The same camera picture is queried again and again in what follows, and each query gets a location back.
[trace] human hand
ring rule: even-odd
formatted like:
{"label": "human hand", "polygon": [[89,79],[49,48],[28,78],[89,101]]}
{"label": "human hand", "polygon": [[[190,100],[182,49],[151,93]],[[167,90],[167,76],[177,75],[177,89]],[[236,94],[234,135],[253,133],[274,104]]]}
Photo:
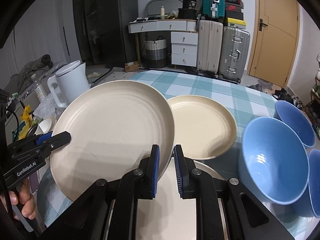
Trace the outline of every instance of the human hand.
{"label": "human hand", "polygon": [[[25,179],[22,182],[21,191],[19,192],[19,198],[17,198],[16,194],[13,191],[9,191],[11,204],[13,206],[17,205],[19,202],[23,204],[23,208],[21,210],[21,214],[25,218],[34,219],[37,214],[37,205],[35,203],[35,198],[30,192],[30,181],[29,179]],[[5,203],[4,195],[0,195],[1,201],[5,208],[7,205]]]}

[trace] kettle handle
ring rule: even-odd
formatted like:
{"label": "kettle handle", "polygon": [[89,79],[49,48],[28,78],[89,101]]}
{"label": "kettle handle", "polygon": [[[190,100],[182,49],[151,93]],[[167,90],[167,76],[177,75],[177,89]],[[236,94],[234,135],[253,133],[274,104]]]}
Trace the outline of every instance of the kettle handle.
{"label": "kettle handle", "polygon": [[58,98],[58,95],[57,95],[56,92],[54,91],[53,84],[59,85],[58,82],[57,82],[56,76],[54,75],[54,76],[50,77],[50,78],[48,79],[48,82],[47,82],[47,83],[48,83],[48,87],[49,87],[49,89],[50,89],[51,94],[53,95],[53,99],[54,99],[54,101],[56,102],[57,106],[60,107],[60,108],[67,108],[67,106],[68,106],[67,103],[62,103],[62,102],[60,102],[60,100],[59,100],[59,98]]}

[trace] white drawer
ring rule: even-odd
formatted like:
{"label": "white drawer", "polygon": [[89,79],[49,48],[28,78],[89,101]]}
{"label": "white drawer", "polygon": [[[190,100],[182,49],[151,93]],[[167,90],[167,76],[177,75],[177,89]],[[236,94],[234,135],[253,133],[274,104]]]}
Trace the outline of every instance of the white drawer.
{"label": "white drawer", "polygon": [[129,33],[153,32],[157,30],[157,22],[142,22],[129,24]]}
{"label": "white drawer", "polygon": [[198,33],[171,32],[171,43],[198,45]]}
{"label": "white drawer", "polygon": [[173,54],[184,54],[197,56],[198,46],[192,44],[172,43]]}
{"label": "white drawer", "polygon": [[157,21],[158,31],[186,31],[187,21]]}
{"label": "white drawer", "polygon": [[171,54],[171,64],[195,67],[197,65],[197,56]]}
{"label": "white drawer", "polygon": [[195,31],[196,30],[196,24],[197,22],[190,22],[190,21],[187,21],[187,31]]}

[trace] silver suitcase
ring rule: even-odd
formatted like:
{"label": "silver suitcase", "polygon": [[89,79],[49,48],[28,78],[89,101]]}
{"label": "silver suitcase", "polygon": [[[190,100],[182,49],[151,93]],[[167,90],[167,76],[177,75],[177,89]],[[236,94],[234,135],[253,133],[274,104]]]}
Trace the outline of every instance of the silver suitcase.
{"label": "silver suitcase", "polygon": [[222,49],[219,64],[219,78],[241,82],[247,61],[250,34],[242,29],[226,26],[223,28]]}
{"label": "silver suitcase", "polygon": [[219,67],[223,24],[200,21],[197,69],[217,73]]}

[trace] desk leg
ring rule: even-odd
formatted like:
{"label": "desk leg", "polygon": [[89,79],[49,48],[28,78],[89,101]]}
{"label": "desk leg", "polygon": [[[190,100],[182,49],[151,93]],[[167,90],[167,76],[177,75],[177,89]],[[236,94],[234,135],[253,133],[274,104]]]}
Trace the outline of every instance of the desk leg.
{"label": "desk leg", "polygon": [[139,33],[135,33],[134,36],[136,38],[136,50],[137,50],[137,60],[139,67],[141,66],[141,58],[140,58],[140,46],[139,46]]}

